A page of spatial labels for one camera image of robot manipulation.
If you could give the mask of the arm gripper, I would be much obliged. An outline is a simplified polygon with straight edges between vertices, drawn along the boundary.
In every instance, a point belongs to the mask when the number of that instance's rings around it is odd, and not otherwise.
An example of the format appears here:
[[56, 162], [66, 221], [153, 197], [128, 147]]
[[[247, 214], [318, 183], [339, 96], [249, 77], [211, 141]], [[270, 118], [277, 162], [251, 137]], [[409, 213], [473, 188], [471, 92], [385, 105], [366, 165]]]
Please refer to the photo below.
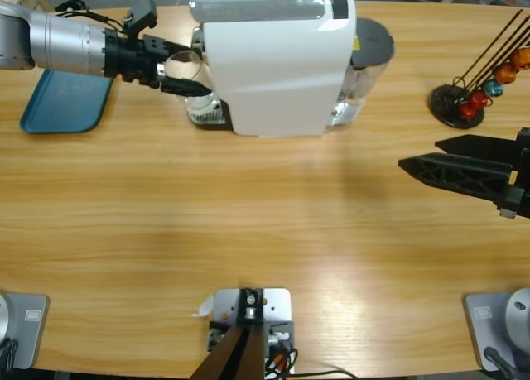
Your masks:
[[[492, 202], [501, 197], [496, 203], [501, 216], [529, 218], [528, 127], [514, 141], [467, 134], [440, 140], [435, 146], [446, 153], [401, 159], [399, 167], [437, 189]], [[517, 175], [509, 184], [512, 170]]]
[[114, 30], [104, 30], [104, 76], [121, 76], [124, 82], [137, 80], [140, 85], [181, 97], [203, 97], [210, 89], [191, 79], [166, 77], [162, 82], [157, 65], [169, 58], [201, 58], [197, 49], [161, 38], [144, 35], [142, 39], [120, 37]]

